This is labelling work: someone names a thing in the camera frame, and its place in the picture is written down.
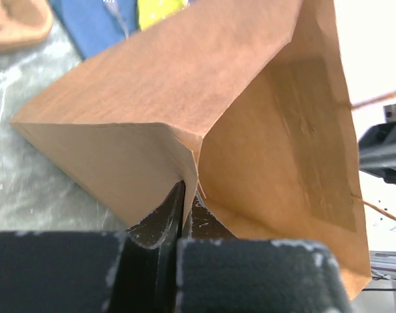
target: metal table surface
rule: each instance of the metal table surface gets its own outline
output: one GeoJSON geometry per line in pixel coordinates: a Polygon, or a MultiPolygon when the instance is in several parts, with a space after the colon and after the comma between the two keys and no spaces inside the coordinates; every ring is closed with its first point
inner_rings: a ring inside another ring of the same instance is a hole
{"type": "Polygon", "coordinates": [[[9,125],[25,102],[80,61],[58,22],[45,43],[0,55],[0,230],[126,228],[9,125]]]}

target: black cable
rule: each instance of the black cable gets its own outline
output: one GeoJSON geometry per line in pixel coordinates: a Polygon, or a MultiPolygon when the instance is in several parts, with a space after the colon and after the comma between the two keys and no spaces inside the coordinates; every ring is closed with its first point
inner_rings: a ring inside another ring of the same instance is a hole
{"type": "Polygon", "coordinates": [[[365,288],[362,291],[396,291],[396,288],[365,288]]]}

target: yellow sponge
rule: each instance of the yellow sponge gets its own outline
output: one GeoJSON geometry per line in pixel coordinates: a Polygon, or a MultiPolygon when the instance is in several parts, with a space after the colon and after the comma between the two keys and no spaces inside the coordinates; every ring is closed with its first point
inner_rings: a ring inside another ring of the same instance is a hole
{"type": "Polygon", "coordinates": [[[138,22],[144,30],[181,10],[186,0],[138,0],[138,22]]]}

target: blue cloth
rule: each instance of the blue cloth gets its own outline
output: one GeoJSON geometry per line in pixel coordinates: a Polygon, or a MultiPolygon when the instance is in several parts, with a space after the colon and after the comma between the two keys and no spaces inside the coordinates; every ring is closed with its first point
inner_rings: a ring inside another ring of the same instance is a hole
{"type": "MultiPolygon", "coordinates": [[[[136,0],[114,0],[131,35],[138,30],[136,0]]],[[[103,0],[50,0],[55,15],[69,32],[83,59],[124,40],[118,21],[103,0]]]]}

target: brown paper bag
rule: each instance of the brown paper bag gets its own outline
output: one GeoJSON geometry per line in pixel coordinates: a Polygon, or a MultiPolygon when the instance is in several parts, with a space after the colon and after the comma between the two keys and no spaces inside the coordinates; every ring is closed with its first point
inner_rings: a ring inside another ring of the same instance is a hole
{"type": "Polygon", "coordinates": [[[351,298],[369,281],[332,1],[199,0],[70,71],[12,124],[128,225],[179,180],[187,214],[199,180],[238,237],[319,240],[351,298]]]}

